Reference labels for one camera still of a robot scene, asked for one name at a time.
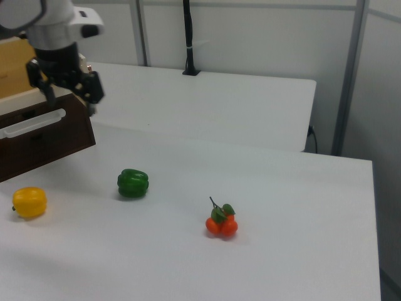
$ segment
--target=green bell pepper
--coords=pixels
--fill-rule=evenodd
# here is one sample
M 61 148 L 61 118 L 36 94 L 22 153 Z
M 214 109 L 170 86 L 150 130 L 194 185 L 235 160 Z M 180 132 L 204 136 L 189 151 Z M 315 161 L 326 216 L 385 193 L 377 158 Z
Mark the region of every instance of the green bell pepper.
M 118 192 L 128 198 L 139 198 L 149 187 L 148 175 L 135 169 L 124 169 L 118 176 Z

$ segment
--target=white table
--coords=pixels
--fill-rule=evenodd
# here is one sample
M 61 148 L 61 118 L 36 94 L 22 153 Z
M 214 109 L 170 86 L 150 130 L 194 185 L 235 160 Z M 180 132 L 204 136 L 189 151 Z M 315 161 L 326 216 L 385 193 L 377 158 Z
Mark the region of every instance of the white table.
M 123 130 L 0 183 L 2 300 L 379 301 L 372 163 Z M 146 197 L 117 193 L 122 169 Z M 24 221 L 13 192 L 39 186 L 48 210 Z M 237 211 L 211 238 L 209 196 Z
M 91 63 L 106 97 L 94 121 L 186 138 L 303 151 L 316 82 Z

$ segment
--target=power cord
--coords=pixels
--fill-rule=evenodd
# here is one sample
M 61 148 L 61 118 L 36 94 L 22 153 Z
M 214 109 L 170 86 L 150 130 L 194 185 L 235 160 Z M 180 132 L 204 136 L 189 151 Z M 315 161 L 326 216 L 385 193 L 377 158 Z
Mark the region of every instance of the power cord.
M 316 133 L 315 130 L 313 129 L 313 125 L 310 125 L 308 127 L 308 136 L 313 135 L 313 138 L 315 138 L 315 152 L 318 153 L 318 140 L 316 139 Z

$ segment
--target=dark wooden box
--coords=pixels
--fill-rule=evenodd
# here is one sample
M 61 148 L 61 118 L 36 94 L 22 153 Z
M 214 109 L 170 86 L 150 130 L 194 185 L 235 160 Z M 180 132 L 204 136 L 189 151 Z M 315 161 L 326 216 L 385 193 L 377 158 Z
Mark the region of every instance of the dark wooden box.
M 66 115 L 59 121 L 15 138 L 0 139 L 0 182 L 95 145 L 86 107 L 73 95 L 58 98 L 0 116 L 0 129 L 59 108 Z

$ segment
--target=orange tomato cluster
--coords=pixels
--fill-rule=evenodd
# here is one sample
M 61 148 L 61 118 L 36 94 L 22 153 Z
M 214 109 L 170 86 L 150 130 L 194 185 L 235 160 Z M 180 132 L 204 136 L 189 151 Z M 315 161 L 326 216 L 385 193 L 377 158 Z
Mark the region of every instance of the orange tomato cluster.
M 232 236 L 238 230 L 238 224 L 235 221 L 235 212 L 231 205 L 224 204 L 219 207 L 212 198 L 213 210 L 211 217 L 206 220 L 206 228 L 214 235 L 222 234 L 224 236 Z

